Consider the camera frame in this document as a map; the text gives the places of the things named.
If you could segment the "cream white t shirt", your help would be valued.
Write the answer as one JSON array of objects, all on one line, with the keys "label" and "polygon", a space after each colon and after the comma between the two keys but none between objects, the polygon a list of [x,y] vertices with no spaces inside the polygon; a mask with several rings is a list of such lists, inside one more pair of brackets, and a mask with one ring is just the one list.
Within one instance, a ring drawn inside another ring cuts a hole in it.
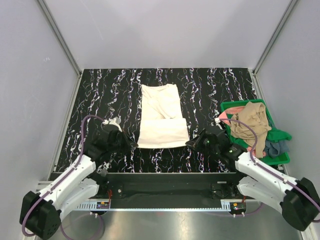
[{"label": "cream white t shirt", "polygon": [[189,141],[187,121],[182,115],[180,95],[175,84],[141,86],[141,120],[138,147],[171,149]]}]

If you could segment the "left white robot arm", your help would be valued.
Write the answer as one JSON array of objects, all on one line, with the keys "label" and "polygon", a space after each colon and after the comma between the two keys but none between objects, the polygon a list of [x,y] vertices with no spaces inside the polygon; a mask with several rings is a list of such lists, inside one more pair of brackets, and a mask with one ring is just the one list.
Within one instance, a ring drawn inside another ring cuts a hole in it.
[{"label": "left white robot arm", "polygon": [[105,125],[59,177],[39,192],[29,191],[23,197],[19,217],[22,232],[28,237],[51,238],[78,205],[108,193],[106,180],[97,168],[111,154],[126,154],[136,147],[138,144],[118,125]]}]

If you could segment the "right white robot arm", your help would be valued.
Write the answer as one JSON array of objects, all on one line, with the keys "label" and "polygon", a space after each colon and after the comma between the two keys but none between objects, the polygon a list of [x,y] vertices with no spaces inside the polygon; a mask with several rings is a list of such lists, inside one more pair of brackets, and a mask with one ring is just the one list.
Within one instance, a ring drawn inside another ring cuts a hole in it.
[{"label": "right white robot arm", "polygon": [[309,179],[298,180],[265,164],[244,147],[230,142],[218,126],[203,129],[185,144],[196,152],[216,155],[230,170],[243,176],[227,185],[230,197],[256,199],[278,211],[301,232],[320,214],[320,197]]}]

